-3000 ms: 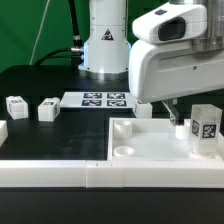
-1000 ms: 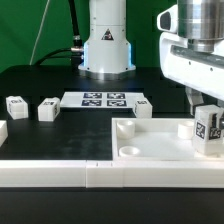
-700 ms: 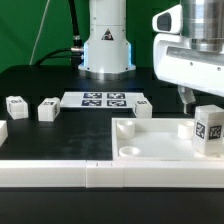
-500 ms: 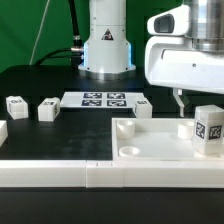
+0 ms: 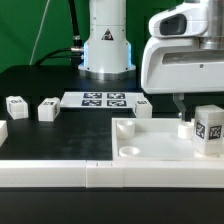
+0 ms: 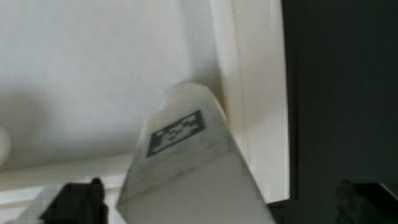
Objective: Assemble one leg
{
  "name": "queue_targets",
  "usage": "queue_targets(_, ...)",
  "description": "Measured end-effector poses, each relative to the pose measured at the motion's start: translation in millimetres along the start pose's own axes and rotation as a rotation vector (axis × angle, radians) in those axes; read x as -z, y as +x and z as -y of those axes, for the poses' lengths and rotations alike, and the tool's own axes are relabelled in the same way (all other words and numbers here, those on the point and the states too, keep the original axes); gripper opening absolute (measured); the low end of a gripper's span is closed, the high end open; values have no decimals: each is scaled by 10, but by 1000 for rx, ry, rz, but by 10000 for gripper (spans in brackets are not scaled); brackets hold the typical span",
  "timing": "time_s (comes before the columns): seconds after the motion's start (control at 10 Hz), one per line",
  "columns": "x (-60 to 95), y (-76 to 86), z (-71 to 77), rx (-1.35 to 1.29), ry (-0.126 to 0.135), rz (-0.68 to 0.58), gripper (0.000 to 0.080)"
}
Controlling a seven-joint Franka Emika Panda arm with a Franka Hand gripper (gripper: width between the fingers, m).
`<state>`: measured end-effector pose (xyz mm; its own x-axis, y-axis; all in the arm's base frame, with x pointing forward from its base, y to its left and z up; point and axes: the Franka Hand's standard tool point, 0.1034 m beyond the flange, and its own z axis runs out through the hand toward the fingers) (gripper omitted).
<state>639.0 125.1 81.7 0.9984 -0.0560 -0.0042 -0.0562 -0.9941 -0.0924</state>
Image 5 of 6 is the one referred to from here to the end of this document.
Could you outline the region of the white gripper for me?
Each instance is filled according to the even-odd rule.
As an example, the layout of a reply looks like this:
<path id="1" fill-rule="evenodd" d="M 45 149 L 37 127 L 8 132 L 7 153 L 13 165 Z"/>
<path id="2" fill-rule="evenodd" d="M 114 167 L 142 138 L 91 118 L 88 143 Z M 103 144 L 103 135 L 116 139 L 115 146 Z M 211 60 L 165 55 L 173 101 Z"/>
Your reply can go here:
<path id="1" fill-rule="evenodd" d="M 183 93 L 224 91 L 224 50 L 201 50 L 197 38 L 151 37 L 144 49 L 141 87 L 147 94 L 173 94 L 184 122 L 191 113 Z"/>

